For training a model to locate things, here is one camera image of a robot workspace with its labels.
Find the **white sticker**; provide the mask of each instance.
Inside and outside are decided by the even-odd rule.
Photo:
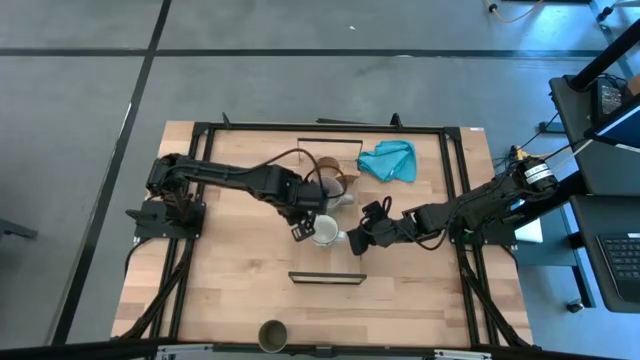
[[[538,166],[534,166],[531,169],[527,170],[524,172],[524,176],[529,177],[535,173],[538,173],[542,170],[547,170],[549,167],[547,166],[547,164],[540,164]]]
[[[640,149],[634,148],[634,147],[629,146],[629,145],[616,144],[616,147],[617,147],[617,148],[620,148],[620,149],[631,150],[631,151],[633,151],[633,152],[638,152],[638,153],[640,153]]]
[[[533,175],[532,177],[527,178],[527,184],[531,185],[534,182],[536,182],[536,181],[538,181],[540,179],[549,177],[549,176],[553,176],[553,173],[551,172],[551,170],[541,171],[541,172]]]

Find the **wooden table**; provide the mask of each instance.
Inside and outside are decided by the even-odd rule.
[[[159,156],[186,154],[193,124],[167,122]],[[461,133],[474,188],[494,175],[491,157],[483,129],[461,128]],[[435,135],[217,130],[210,160],[249,167],[296,147],[300,137],[361,139],[364,150],[372,150],[382,140],[413,142],[417,180],[410,184],[381,183],[362,174],[349,188],[356,196],[352,205],[356,213],[386,195],[393,197],[390,216],[396,218],[404,209],[447,200]],[[354,159],[352,148],[318,146],[310,150],[315,156],[332,156],[347,165]],[[461,194],[453,143],[449,149],[456,193]],[[309,161],[296,155],[277,163],[303,176],[310,169]],[[296,263],[296,247],[302,245],[293,241],[290,228],[270,205],[246,193],[214,186],[206,187],[204,201],[206,223],[194,250],[181,340],[256,343],[260,325],[279,319],[289,330],[290,344],[469,346],[455,249],[448,242],[434,252],[415,244],[370,247],[360,259],[361,271],[368,276],[361,285],[293,284],[287,273]],[[157,239],[133,255],[113,335],[128,330],[155,296],[166,251],[167,240]],[[513,259],[500,247],[487,246],[483,251],[493,300],[519,335],[531,341]],[[169,298],[161,334],[168,331],[172,303]],[[481,340],[487,342],[482,306],[477,299],[475,309]]]

